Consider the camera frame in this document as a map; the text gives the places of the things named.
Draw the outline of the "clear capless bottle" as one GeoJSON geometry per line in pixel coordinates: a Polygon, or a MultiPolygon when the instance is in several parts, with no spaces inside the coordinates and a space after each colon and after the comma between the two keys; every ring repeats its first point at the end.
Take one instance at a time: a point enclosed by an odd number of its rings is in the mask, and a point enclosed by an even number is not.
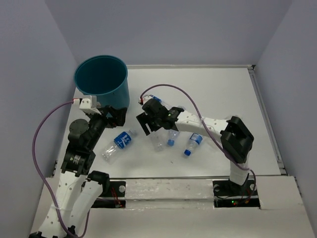
{"type": "Polygon", "coordinates": [[[163,139],[159,131],[154,131],[149,135],[152,146],[156,152],[163,150],[163,139]]]}

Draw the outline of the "Pocari bottle white cap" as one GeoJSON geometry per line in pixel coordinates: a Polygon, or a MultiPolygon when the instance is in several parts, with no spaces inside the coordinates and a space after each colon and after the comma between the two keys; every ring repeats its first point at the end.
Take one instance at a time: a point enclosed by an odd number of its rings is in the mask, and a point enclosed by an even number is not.
{"type": "Polygon", "coordinates": [[[159,102],[160,102],[164,107],[166,107],[168,110],[171,109],[171,105],[168,104],[168,103],[166,103],[166,102],[163,101],[162,99],[160,99],[160,98],[158,98],[158,97],[156,97],[156,96],[154,96],[154,95],[149,95],[149,96],[152,97],[153,99],[159,101],[159,102]]]}

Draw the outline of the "tall crushed clear bottle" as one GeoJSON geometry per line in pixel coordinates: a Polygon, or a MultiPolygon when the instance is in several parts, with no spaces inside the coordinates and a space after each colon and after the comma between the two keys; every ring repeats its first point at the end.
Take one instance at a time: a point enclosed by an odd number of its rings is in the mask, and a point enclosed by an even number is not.
{"type": "Polygon", "coordinates": [[[177,137],[179,136],[179,134],[180,134],[180,131],[170,129],[168,131],[167,145],[168,146],[174,146],[174,143],[175,143],[177,137]]]}

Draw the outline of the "small blue label bottle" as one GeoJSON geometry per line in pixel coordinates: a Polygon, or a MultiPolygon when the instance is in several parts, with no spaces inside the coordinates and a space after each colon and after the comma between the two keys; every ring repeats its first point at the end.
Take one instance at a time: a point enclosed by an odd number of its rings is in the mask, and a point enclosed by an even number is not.
{"type": "Polygon", "coordinates": [[[193,133],[185,146],[184,155],[190,156],[194,151],[196,151],[202,140],[203,137],[200,134],[193,133]]]}

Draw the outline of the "Pocari bottle near left arm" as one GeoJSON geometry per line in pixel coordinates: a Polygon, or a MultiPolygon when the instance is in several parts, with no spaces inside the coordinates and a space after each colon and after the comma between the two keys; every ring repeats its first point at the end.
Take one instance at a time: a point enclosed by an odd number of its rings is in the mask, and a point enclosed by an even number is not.
{"type": "Polygon", "coordinates": [[[123,131],[117,137],[115,137],[106,147],[102,149],[102,156],[109,164],[119,157],[123,151],[125,151],[134,141],[138,135],[136,130],[123,131]]]}

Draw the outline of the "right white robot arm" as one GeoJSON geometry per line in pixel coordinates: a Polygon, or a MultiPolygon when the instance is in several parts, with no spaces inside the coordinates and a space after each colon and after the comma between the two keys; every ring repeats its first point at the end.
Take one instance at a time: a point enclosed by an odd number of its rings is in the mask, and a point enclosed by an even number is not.
{"type": "Polygon", "coordinates": [[[166,106],[151,96],[139,99],[139,104],[143,112],[137,116],[137,120],[146,135],[163,128],[210,137],[230,160],[230,174],[224,191],[230,195],[240,195],[247,189],[248,156],[254,137],[239,117],[204,118],[180,107],[166,106]]]}

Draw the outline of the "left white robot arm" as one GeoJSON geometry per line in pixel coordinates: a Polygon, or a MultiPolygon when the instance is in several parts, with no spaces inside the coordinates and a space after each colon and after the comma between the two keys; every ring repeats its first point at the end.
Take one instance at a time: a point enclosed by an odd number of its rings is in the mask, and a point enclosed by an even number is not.
{"type": "Polygon", "coordinates": [[[94,147],[106,128],[124,126],[127,108],[89,106],[83,109],[89,120],[76,119],[69,126],[68,146],[60,167],[56,191],[38,172],[51,197],[51,207],[38,231],[31,238],[77,238],[99,196],[109,192],[109,174],[90,170],[94,147]]]}

